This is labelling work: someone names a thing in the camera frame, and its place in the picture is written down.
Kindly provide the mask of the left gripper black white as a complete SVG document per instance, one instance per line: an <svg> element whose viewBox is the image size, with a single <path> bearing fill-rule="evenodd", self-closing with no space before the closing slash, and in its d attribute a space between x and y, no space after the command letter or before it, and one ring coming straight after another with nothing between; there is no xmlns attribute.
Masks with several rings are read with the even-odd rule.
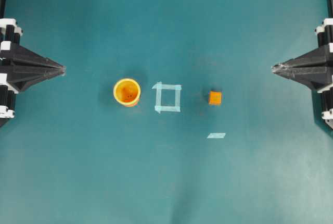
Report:
<svg viewBox="0 0 333 224"><path fill-rule="evenodd" d="M18 93L65 74L65 66L19 45L21 36L16 19L1 19L1 127L15 117ZM13 68L14 63L45 68Z"/></svg>

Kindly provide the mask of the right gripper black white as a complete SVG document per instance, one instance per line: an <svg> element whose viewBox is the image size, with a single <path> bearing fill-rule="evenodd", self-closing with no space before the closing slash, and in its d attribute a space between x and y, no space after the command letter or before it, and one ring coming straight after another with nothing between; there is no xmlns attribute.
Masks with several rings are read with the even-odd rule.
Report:
<svg viewBox="0 0 333 224"><path fill-rule="evenodd" d="M307 86L321 95L321 118L332 129L332 18L315 29L318 47L272 66L272 73Z"/></svg>

